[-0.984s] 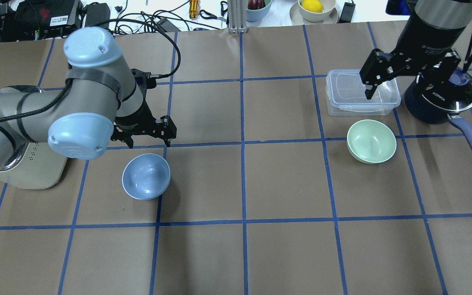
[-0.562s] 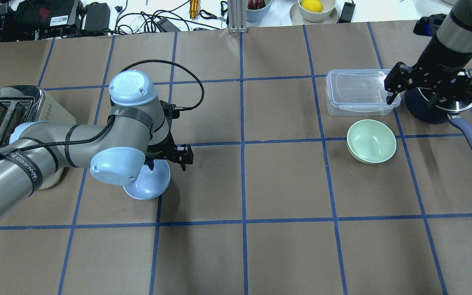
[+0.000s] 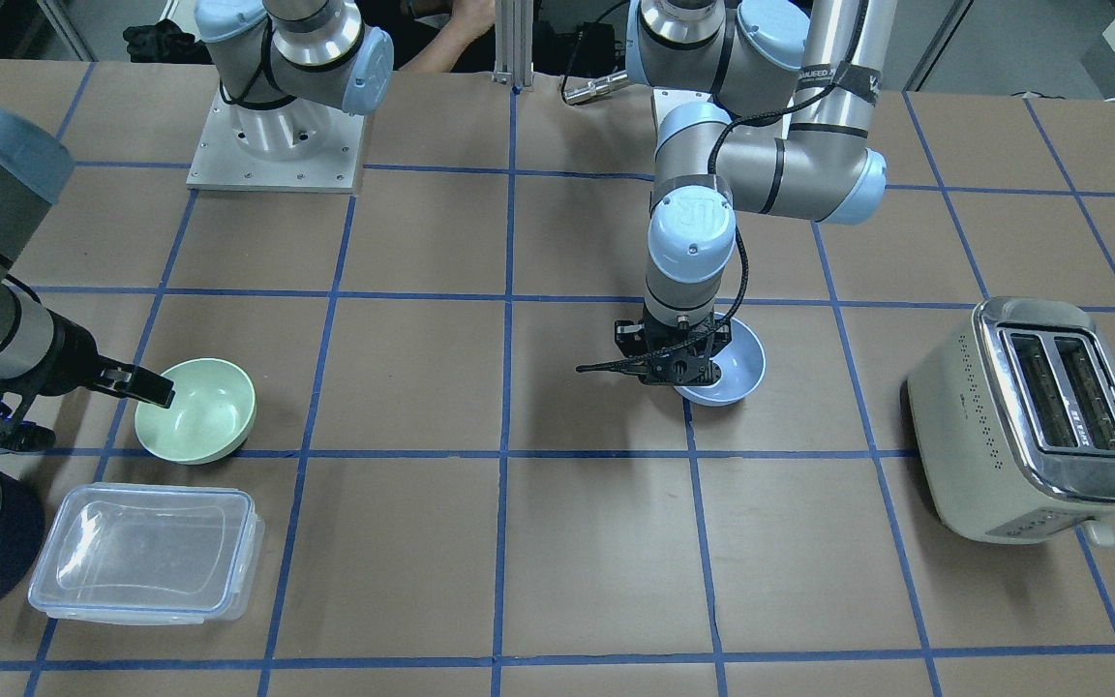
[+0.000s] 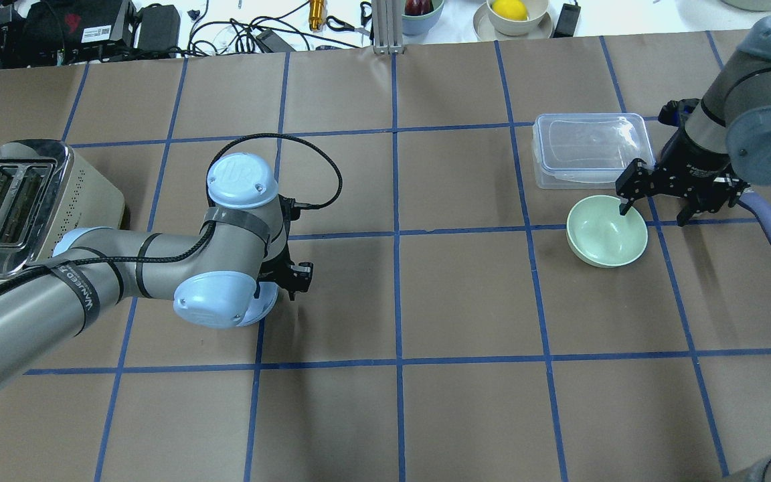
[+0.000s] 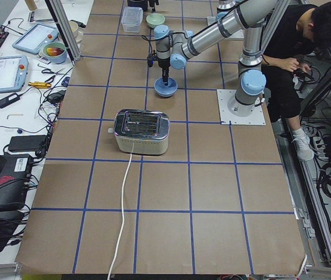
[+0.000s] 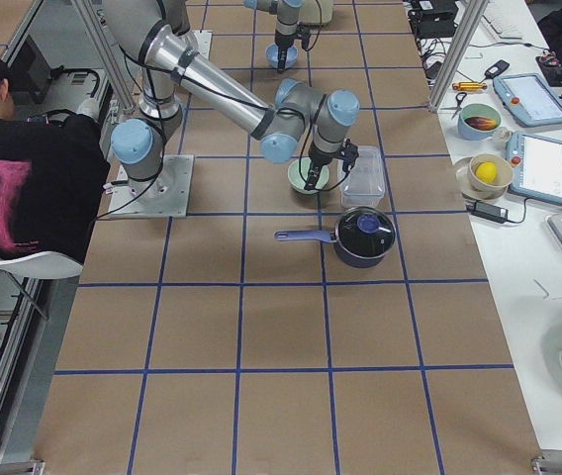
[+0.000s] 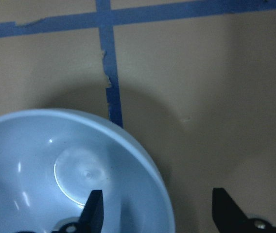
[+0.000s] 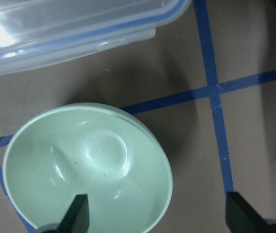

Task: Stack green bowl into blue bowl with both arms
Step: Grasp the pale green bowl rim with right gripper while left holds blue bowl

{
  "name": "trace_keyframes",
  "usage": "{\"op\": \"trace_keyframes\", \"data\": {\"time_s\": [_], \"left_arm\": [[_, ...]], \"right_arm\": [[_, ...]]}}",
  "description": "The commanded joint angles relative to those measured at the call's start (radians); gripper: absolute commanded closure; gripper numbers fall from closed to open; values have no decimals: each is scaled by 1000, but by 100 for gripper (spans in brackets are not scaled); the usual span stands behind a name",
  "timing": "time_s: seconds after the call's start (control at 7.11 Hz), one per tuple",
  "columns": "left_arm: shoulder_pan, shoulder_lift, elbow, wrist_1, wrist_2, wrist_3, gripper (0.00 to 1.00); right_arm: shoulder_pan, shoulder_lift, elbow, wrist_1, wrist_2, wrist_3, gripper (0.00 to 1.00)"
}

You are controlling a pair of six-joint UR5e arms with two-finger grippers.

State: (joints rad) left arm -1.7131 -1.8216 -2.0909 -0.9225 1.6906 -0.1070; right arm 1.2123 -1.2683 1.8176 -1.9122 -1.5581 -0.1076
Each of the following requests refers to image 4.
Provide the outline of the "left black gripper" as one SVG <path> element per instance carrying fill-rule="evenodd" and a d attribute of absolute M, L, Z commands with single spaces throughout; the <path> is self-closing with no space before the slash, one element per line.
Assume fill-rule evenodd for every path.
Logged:
<path fill-rule="evenodd" d="M 313 264 L 295 263 L 288 245 L 291 224 L 299 220 L 302 208 L 297 207 L 296 200 L 283 195 L 278 195 L 278 205 L 282 216 L 281 229 L 267 247 L 266 259 L 261 262 L 257 281 L 272 282 L 287 293 L 288 299 L 295 300 L 296 294 L 309 291 Z"/>

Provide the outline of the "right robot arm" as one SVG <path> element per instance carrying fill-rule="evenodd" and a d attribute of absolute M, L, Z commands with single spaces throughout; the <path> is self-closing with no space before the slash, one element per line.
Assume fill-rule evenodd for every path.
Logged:
<path fill-rule="evenodd" d="M 675 132 L 648 167 L 636 158 L 615 183 L 619 214 L 636 200 L 666 195 L 685 204 L 677 225 L 771 184 L 771 15 L 759 19 L 703 97 L 671 100 L 658 115 Z"/>

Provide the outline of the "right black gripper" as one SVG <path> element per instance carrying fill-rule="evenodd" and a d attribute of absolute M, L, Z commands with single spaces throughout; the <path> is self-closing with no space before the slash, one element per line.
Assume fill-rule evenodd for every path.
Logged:
<path fill-rule="evenodd" d="M 747 189 L 749 183 L 732 171 L 728 155 L 704 149 L 683 127 L 667 141 L 654 167 L 634 158 L 615 181 L 621 216 L 627 216 L 636 200 L 673 196 L 685 201 L 676 215 L 680 228 L 703 212 L 734 207 Z"/>

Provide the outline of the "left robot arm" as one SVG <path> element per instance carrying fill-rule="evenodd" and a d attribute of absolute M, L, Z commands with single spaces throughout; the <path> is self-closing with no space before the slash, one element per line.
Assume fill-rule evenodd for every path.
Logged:
<path fill-rule="evenodd" d="M 290 258 L 287 199 L 260 156 L 218 156 L 211 207 L 194 236 L 79 228 L 56 255 L 0 284 L 0 390 L 127 298 L 171 300 L 178 317 L 227 329 L 259 321 L 279 289 L 305 293 L 310 262 Z"/>

